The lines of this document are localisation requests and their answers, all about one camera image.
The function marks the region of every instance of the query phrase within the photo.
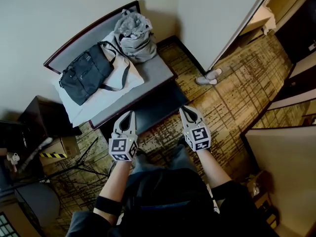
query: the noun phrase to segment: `leg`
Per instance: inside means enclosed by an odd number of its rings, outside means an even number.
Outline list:
[[[191,162],[189,154],[184,145],[178,145],[172,152],[173,159],[170,164],[169,169],[179,169],[179,168],[188,168],[197,173],[197,168]]]
[[[132,174],[138,173],[138,172],[144,172],[144,171],[153,171],[156,169],[161,169],[162,166],[155,166],[147,161],[147,157],[145,154],[140,154],[136,156],[136,165],[133,169]]]

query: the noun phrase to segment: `bag strap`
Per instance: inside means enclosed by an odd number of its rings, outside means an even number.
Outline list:
[[[115,46],[112,45],[112,43],[108,42],[108,41],[101,41],[98,43],[99,45],[103,45],[103,44],[108,44],[110,45],[112,48],[114,48],[114,50],[116,50],[116,52],[118,52],[120,55],[122,55],[123,57],[127,58],[128,60],[128,65],[127,67],[124,69],[124,72],[123,72],[123,76],[122,76],[122,87],[120,89],[116,89],[116,88],[113,88],[113,87],[110,87],[106,84],[102,84],[99,88],[101,89],[106,89],[106,90],[109,90],[109,91],[120,91],[121,89],[123,89],[125,87],[125,84],[126,84],[126,79],[127,79],[127,75],[128,75],[128,71],[129,71],[129,68],[130,68],[130,61],[128,59],[128,57],[121,53],[119,50],[117,50],[117,48]],[[110,51],[112,51],[115,55],[116,55],[116,52],[114,50],[111,50],[111,49],[108,49]]]

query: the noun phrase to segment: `black duffel bag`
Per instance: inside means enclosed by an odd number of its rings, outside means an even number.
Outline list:
[[[105,57],[100,45],[109,44],[113,49],[108,49],[115,54],[115,57],[108,61]],[[113,71],[113,63],[117,52],[119,52],[111,43],[105,41],[100,42],[90,49],[79,55],[68,67],[63,71],[63,76],[59,80],[59,85],[65,89],[70,98],[82,105],[91,95],[99,88],[118,91],[124,88],[130,63],[125,68],[122,77],[122,87],[115,89],[103,84],[104,80]]]

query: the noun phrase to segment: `headboard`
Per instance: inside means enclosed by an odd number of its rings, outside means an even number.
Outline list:
[[[62,45],[44,62],[44,66],[61,74],[81,53],[101,41],[106,35],[114,30],[116,22],[121,18],[123,9],[140,13],[137,0],[112,11],[83,29]]]

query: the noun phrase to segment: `floor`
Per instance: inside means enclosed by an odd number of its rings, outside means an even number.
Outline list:
[[[302,125],[302,116],[306,114],[310,101],[267,111],[253,126],[253,129],[293,127]]]
[[[239,137],[240,133],[258,116],[283,85],[292,64],[274,35],[259,38],[243,50],[219,61],[221,68],[216,86],[198,86],[195,78],[200,76],[187,55],[170,42],[158,49],[166,64],[178,75],[177,82],[190,100],[190,105],[199,109],[212,133],[212,154],[237,181],[242,181],[252,169],[248,154]],[[80,129],[77,138],[83,153],[98,137],[87,158],[87,164],[96,171],[108,173],[112,158],[108,145],[99,130],[92,131],[88,123]],[[139,137],[139,145],[155,164],[167,165],[170,151],[182,133],[179,114],[174,114]],[[204,178],[201,164],[193,152],[192,161]],[[47,174],[71,166],[75,159],[62,160],[45,167]],[[96,196],[107,178],[79,170],[69,171],[51,180],[61,201],[60,217],[44,228],[47,236],[64,236],[72,213],[92,210]]]

